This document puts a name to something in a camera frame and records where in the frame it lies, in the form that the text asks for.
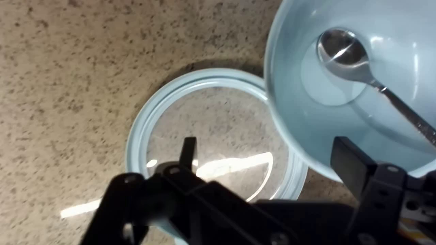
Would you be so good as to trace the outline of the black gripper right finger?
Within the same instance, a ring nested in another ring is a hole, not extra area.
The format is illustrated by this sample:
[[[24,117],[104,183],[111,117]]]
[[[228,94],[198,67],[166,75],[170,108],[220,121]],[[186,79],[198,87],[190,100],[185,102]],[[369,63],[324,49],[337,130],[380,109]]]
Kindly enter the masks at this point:
[[[434,245],[436,172],[412,177],[376,164],[350,139],[337,136],[331,166],[358,200],[346,230],[348,245]]]

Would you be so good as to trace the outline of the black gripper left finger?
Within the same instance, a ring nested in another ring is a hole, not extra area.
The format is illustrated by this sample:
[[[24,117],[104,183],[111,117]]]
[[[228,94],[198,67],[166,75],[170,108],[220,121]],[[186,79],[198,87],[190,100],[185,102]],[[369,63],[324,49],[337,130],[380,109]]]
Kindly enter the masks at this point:
[[[277,218],[223,185],[192,172],[196,139],[186,138],[179,158],[145,179],[113,177],[80,245],[140,245],[151,223],[164,221],[188,245],[294,245],[297,234]]]

